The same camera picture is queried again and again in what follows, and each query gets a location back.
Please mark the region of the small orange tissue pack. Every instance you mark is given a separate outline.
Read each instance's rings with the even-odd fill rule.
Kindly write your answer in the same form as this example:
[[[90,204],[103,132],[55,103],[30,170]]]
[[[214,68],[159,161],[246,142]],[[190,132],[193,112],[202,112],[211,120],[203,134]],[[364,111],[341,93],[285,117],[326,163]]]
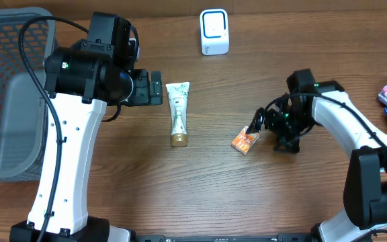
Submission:
[[[241,152],[244,155],[246,155],[250,151],[251,147],[260,137],[259,132],[247,134],[247,129],[248,126],[245,126],[231,143],[232,147],[234,147],[237,151]]]

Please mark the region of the white cosmetic tube gold cap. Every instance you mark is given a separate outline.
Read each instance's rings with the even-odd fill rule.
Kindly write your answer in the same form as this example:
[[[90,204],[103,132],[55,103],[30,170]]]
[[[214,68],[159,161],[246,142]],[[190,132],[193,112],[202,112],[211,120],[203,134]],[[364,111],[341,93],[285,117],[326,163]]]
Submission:
[[[187,101],[190,82],[166,84],[171,111],[171,145],[186,147],[187,135]]]

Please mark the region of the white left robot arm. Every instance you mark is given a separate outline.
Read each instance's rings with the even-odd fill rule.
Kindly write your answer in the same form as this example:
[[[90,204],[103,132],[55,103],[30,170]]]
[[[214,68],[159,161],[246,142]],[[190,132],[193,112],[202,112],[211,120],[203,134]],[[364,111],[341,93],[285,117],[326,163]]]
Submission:
[[[87,37],[57,48],[45,60],[36,87],[50,113],[40,183],[26,221],[13,225],[11,241],[120,241],[134,233],[87,211],[93,148],[107,107],[163,102],[158,71],[136,69],[139,39],[126,19],[95,12]]]

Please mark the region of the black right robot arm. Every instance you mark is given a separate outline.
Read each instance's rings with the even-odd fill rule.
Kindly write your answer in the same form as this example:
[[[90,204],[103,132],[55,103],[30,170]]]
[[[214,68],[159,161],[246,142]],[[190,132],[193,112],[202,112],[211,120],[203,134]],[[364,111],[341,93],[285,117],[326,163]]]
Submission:
[[[275,150],[300,150],[300,138],[322,126],[349,157],[343,209],[309,233],[282,233],[278,241],[371,241],[387,234],[387,134],[376,128],[336,81],[315,81],[310,69],[287,78],[289,92],[259,108],[246,129],[276,135]]]

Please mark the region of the white barcode scanner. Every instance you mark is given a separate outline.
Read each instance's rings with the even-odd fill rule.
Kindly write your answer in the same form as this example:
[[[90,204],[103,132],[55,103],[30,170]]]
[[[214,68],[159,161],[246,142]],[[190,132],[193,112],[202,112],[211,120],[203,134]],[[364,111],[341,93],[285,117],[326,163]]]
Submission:
[[[229,51],[228,24],[228,14],[224,9],[205,9],[201,12],[200,37],[203,55],[221,55]]]

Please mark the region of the grey plastic shopping basket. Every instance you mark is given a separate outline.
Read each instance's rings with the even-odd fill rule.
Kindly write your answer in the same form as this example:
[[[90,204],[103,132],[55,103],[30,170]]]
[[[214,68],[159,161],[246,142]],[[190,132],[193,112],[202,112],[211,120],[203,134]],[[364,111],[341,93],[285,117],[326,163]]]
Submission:
[[[40,7],[0,9],[0,181],[40,177],[47,108],[22,62],[18,35],[28,20],[49,14]]]

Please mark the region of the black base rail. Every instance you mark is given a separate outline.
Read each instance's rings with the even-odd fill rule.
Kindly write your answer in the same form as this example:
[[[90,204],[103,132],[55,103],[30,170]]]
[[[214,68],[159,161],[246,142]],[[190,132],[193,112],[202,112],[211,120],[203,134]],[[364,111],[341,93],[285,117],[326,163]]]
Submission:
[[[133,242],[316,242],[310,233],[280,233],[266,236],[199,236],[166,237],[164,235],[135,235]]]

